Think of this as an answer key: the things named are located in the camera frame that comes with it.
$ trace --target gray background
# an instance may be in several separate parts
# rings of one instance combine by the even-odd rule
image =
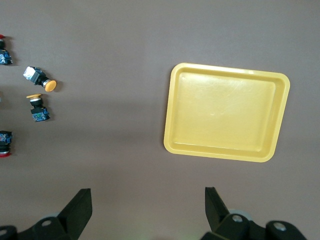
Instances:
[[[0,225],[20,231],[91,188],[80,239],[197,240],[209,231],[204,189],[229,208],[320,225],[318,0],[2,0],[0,34],[15,64],[0,66]],[[174,155],[163,146],[170,72],[181,62],[288,76],[274,157],[266,163]],[[57,79],[45,93],[28,66]],[[52,119],[34,123],[27,95]]]

